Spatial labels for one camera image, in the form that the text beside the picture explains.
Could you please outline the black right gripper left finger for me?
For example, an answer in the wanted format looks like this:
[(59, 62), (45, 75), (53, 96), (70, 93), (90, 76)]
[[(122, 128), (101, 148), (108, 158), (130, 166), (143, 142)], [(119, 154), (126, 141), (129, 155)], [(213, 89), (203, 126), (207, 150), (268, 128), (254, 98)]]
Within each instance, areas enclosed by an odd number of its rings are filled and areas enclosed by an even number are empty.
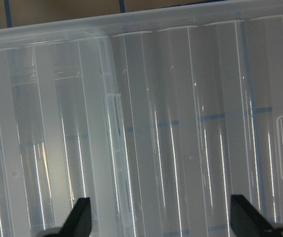
[(92, 231), (91, 204), (89, 197), (77, 200), (64, 225), (58, 233), (59, 237), (89, 237)]

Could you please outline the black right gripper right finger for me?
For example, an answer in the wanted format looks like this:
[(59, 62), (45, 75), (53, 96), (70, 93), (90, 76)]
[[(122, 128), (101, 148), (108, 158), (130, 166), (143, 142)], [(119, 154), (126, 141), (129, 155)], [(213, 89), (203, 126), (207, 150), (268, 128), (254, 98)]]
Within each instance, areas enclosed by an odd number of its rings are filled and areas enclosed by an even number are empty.
[(277, 229), (243, 195), (231, 195), (230, 227), (237, 237), (280, 236)]

